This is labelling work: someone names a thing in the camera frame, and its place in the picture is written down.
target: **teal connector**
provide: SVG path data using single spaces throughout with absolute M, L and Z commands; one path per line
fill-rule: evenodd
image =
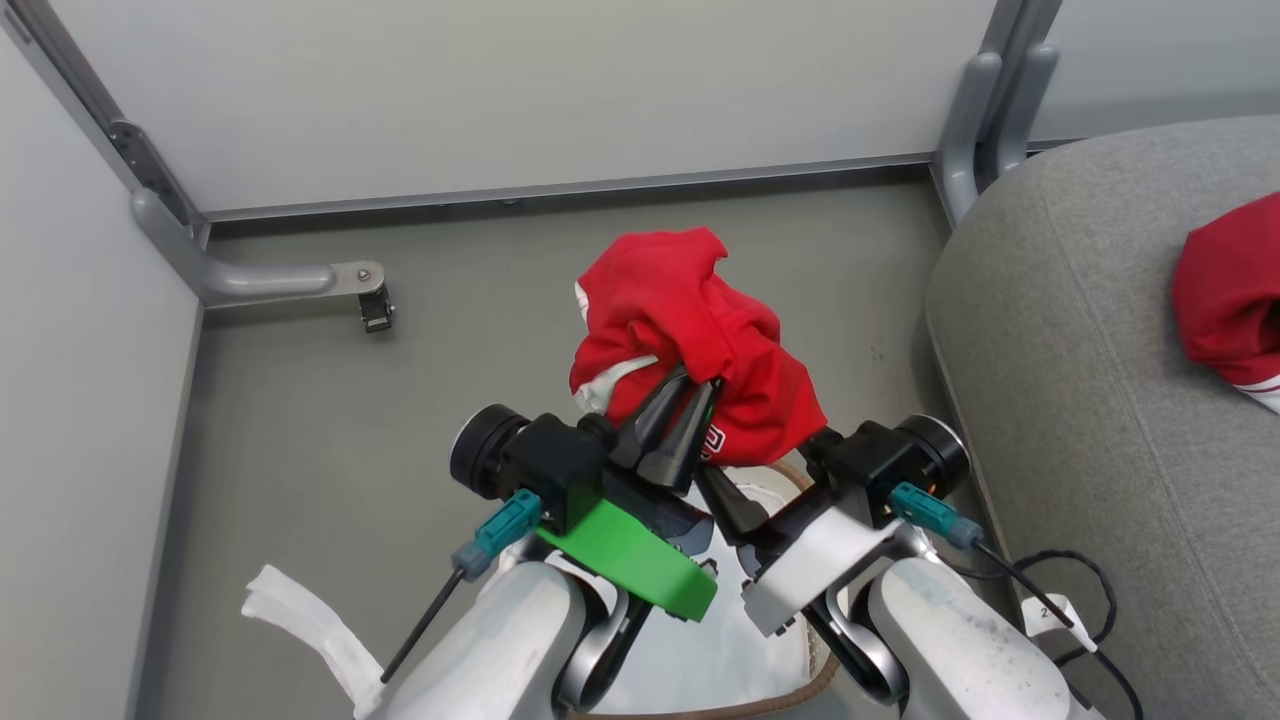
M 453 568 L 461 569 L 463 579 L 474 583 L 489 570 L 499 552 L 536 528 L 541 516 L 541 498 L 527 489 L 516 491 L 493 518 L 476 528 L 476 539 L 453 553 Z
M 476 544 L 497 557 L 511 543 L 538 527 L 543 516 L 543 501 L 527 489 L 518 489 L 502 505 L 502 510 L 476 529 Z
M 968 550 L 982 539 L 982 527 L 961 518 L 955 507 L 911 483 L 900 483 L 888 496 L 890 509 L 908 523 L 937 533 L 955 547 Z

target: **green 3d-printed part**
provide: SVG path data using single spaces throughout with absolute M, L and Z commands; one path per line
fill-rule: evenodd
M 617 505 L 602 500 L 567 534 L 538 536 L 588 570 L 676 618 L 703 619 L 716 579 Z

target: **white label tag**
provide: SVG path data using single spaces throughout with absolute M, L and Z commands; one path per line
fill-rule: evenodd
M 1075 639 L 1084 646 L 1084 650 L 1089 652 L 1097 652 L 1098 646 L 1089 639 L 1089 632 L 1084 628 L 1084 623 L 1080 621 L 1080 615 L 1071 607 L 1071 601 L 1066 600 L 1065 594 L 1057 593 L 1044 593 L 1053 605 L 1059 606 L 1062 612 L 1075 623 L 1075 626 L 1070 629 L 1070 633 L 1075 635 Z M 1027 637 L 1034 638 L 1036 635 L 1047 633 L 1050 630 L 1066 629 L 1066 625 L 1057 619 L 1053 612 L 1044 606 L 1038 598 L 1028 597 L 1023 601 L 1023 625 L 1027 628 Z

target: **metal bracket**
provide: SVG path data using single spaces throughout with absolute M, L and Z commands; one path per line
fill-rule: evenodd
M 360 296 L 365 332 L 392 327 L 387 274 L 371 260 L 333 265 L 233 265 L 205 254 L 160 197 L 133 192 L 133 219 L 209 309 L 305 297 Z
M 142 128 L 129 120 L 115 120 L 108 126 L 106 136 L 120 158 L 129 164 L 142 187 L 159 195 L 160 201 L 180 224 L 191 225 L 192 215 L 196 214 L 195 206 L 187 200 L 182 187 L 178 186 L 178 179 L 169 172 Z
M 160 159 L 142 128 L 124 119 L 124 113 L 106 91 L 67 27 L 47 0 L 6 0 L 4 14 L 20 32 L 29 36 L 63 77 L 77 100 L 88 110 L 93 123 L 110 138 L 120 158 L 129 165 L 138 183 L 155 191 L 183 225 L 204 222 L 178 179 Z
M 1060 53 L 1044 42 L 1062 0 L 1024 3 L 1001 55 L 1006 59 L 996 83 L 995 102 L 982 127 L 978 163 L 983 178 L 995 181 L 1027 159 L 1032 123 L 1053 77 Z
M 980 53 L 965 64 L 951 111 L 942 126 L 942 140 L 929 167 L 951 227 L 978 199 L 974 151 L 1001 65 L 996 53 Z

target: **printed logo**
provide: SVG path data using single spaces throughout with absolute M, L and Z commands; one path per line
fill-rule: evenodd
M 716 425 L 709 425 L 707 428 L 707 439 L 703 441 L 703 460 L 710 460 L 712 455 L 716 455 L 724 448 L 724 430 L 717 428 Z

